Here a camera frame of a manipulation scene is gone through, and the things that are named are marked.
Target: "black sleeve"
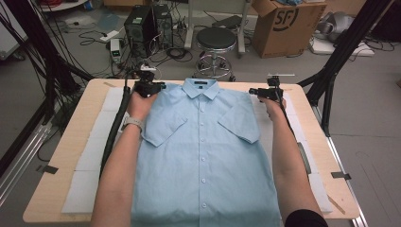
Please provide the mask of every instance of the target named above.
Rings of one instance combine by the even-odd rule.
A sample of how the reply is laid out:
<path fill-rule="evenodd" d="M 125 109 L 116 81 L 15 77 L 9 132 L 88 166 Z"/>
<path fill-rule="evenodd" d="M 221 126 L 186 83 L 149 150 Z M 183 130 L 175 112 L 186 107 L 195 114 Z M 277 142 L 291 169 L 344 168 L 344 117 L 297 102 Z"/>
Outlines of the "black sleeve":
<path fill-rule="evenodd" d="M 289 214 L 286 227 L 328 227 L 327 222 L 318 213 L 311 210 L 297 210 Z"/>

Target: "light blue shirt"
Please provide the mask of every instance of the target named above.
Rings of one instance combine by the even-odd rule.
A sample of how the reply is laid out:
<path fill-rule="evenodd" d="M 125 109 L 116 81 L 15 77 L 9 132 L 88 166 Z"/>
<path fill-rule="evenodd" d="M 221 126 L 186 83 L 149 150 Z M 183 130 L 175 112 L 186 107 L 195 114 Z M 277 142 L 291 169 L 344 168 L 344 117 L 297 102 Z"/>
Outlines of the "light blue shirt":
<path fill-rule="evenodd" d="M 142 136 L 132 226 L 279 226 L 249 94 L 214 79 L 168 84 Z"/>

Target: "wristwatch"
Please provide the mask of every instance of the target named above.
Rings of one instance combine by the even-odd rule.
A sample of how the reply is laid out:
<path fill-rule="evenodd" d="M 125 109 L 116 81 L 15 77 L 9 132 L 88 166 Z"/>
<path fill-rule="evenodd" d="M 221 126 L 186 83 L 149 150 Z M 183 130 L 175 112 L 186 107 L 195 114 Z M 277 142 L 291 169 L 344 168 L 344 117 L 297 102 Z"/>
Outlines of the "wristwatch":
<path fill-rule="evenodd" d="M 124 123 L 123 123 L 123 127 L 121 127 L 121 130 L 123 131 L 127 127 L 128 124 L 133 124 L 133 125 L 138 126 L 141 131 L 144 128 L 143 121 L 133 118 L 133 117 L 126 116 L 124 118 Z"/>

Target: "floor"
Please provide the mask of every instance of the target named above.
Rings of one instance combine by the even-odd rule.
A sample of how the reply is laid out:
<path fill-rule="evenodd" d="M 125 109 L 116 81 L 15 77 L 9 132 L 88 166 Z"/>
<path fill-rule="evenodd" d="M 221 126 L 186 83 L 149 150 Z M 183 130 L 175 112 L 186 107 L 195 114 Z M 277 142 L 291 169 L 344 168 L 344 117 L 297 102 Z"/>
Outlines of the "floor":
<path fill-rule="evenodd" d="M 110 27 L 116 30 L 122 27 L 127 13 L 112 13 L 106 9 L 70 9 L 56 15 L 61 19 L 89 16 L 97 22 L 96 30 L 109 32 Z M 112 23 L 104 20 L 110 15 L 114 18 Z M 203 25 L 213 22 L 204 16 L 201 18 Z M 250 19 L 247 28 L 253 28 L 254 20 Z M 83 40 L 78 35 L 84 31 L 63 33 L 69 50 L 88 72 L 110 75 L 110 53 L 104 44 L 79 45 Z M 248 47 L 247 51 L 241 59 L 236 57 L 235 51 L 226 54 L 234 66 L 236 81 L 265 82 L 268 73 L 294 73 L 295 77 L 281 81 L 296 83 L 319 72 L 329 59 L 329 56 L 314 55 L 308 50 L 296 58 L 271 59 L 260 59 L 252 47 Z M 167 61 L 158 66 L 163 72 L 163 79 L 191 77 L 200 51 L 193 47 L 191 53 L 191 61 Z M 401 79 L 400 60 L 400 45 L 394 51 L 376 50 L 371 58 L 357 57 L 344 65 L 335 85 L 330 117 L 331 136 L 346 172 L 352 177 L 351 185 L 357 201 L 371 227 L 396 227 L 401 223 L 401 178 L 398 176 L 401 172 L 401 88 L 396 85 Z M 42 103 L 44 94 L 29 60 L 0 61 L 0 75 L 0 155 L 3 156 Z M 56 133 L 42 147 L 40 155 L 43 159 L 51 157 L 59 140 L 60 134 Z M 24 223 L 23 213 L 42 176 L 36 169 L 45 164 L 36 157 L 29 164 L 0 207 L 1 226 L 87 226 L 86 223 Z M 329 220 L 329 224 L 352 226 L 344 220 Z"/>

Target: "sf logo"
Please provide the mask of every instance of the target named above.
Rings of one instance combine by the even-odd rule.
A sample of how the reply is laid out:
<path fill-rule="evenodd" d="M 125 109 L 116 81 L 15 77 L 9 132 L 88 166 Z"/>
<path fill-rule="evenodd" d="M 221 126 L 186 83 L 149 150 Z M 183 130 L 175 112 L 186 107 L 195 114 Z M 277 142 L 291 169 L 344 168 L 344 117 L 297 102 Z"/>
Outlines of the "sf logo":
<path fill-rule="evenodd" d="M 284 31 L 289 29 L 298 16 L 299 9 L 281 10 L 277 13 L 273 31 Z"/>

